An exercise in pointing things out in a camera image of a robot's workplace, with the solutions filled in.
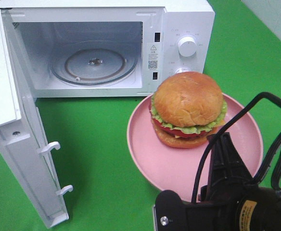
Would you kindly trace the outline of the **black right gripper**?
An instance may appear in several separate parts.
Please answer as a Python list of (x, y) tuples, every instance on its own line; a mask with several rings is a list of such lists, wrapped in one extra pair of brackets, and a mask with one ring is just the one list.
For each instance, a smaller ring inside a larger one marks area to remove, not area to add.
[(199, 200), (205, 205), (227, 205), (258, 189), (237, 152), (230, 133), (223, 133), (211, 149), (208, 182)]

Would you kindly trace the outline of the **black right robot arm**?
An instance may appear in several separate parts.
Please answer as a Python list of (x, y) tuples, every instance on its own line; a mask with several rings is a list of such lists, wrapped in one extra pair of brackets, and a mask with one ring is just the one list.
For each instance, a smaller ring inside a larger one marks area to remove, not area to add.
[(217, 231), (281, 231), (281, 133), (252, 176), (229, 133), (213, 145), (200, 201), (214, 205)]

